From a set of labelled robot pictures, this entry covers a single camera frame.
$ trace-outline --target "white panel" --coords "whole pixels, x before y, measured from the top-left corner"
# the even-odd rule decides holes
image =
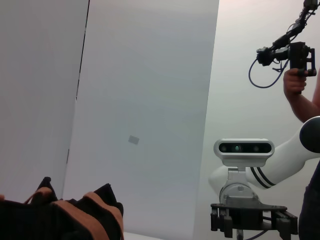
[[[217,11],[91,1],[64,198],[110,183],[126,231],[192,239]]]
[[[210,204],[218,197],[208,183],[208,177],[222,165],[215,156],[214,143],[221,138],[266,138],[278,146],[291,138],[301,123],[294,116],[283,93],[282,78],[268,89],[250,84],[249,67],[256,50],[270,47],[299,17],[303,0],[221,0],[217,18],[212,60],[210,90],[205,123],[199,192],[196,205],[194,240],[224,240],[221,232],[210,230]],[[296,41],[315,48],[316,63],[320,64],[320,12],[312,16]],[[252,79],[266,86],[278,73],[272,67],[255,65]],[[312,99],[316,78],[309,77],[303,94]],[[268,190],[256,190],[265,204],[287,206],[299,216],[305,187],[316,168],[317,160],[290,179]],[[245,239],[253,232],[245,231]],[[280,239],[279,233],[268,232],[259,240]]]
[[[88,0],[0,2],[0,193],[62,196]]]

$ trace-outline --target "camera rig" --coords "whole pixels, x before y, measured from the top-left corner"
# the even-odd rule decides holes
[[[305,0],[303,3],[303,10],[300,13],[299,18],[289,27],[286,34],[278,38],[271,47],[263,47],[256,51],[256,60],[253,62],[249,70],[249,80],[255,87],[266,89],[273,86],[282,75],[288,65],[288,62],[290,62],[291,69],[299,69],[298,76],[305,76],[305,71],[308,72],[308,77],[317,75],[315,49],[308,47],[305,42],[292,43],[292,41],[303,31],[307,25],[308,19],[312,15],[315,15],[315,11],[319,6],[320,4],[318,4],[318,0]],[[282,66],[281,61],[284,60],[287,61],[284,66]],[[262,66],[269,66],[271,63],[281,63],[280,68],[273,68],[273,70],[279,72],[279,76],[271,85],[259,86],[252,82],[251,70],[256,61],[258,61]]]

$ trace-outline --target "white floor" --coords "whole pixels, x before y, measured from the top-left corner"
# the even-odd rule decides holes
[[[124,233],[124,239],[125,240],[163,240],[163,239],[158,239],[158,238],[153,238],[149,236],[142,236],[142,235],[137,235],[133,233]]]

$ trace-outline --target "black stripe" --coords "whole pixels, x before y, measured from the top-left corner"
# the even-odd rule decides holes
[[[258,177],[255,169],[253,167],[250,167],[251,169],[251,172],[253,173],[255,179],[261,184],[262,187],[266,188],[266,189],[269,189],[270,187],[265,185],[263,181],[261,181],[261,179]]]
[[[271,181],[269,181],[269,179],[266,177],[266,175],[264,175],[264,173],[262,172],[260,167],[257,167],[256,169],[258,169],[258,172],[260,173],[261,177],[271,186],[275,186],[275,184],[273,184]]]

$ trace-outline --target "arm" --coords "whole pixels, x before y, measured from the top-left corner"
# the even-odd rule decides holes
[[[306,77],[298,76],[298,69],[290,69],[284,74],[284,94],[288,99],[293,113],[301,122],[320,116],[320,75],[317,77],[313,101],[309,101],[299,92],[305,89]]]

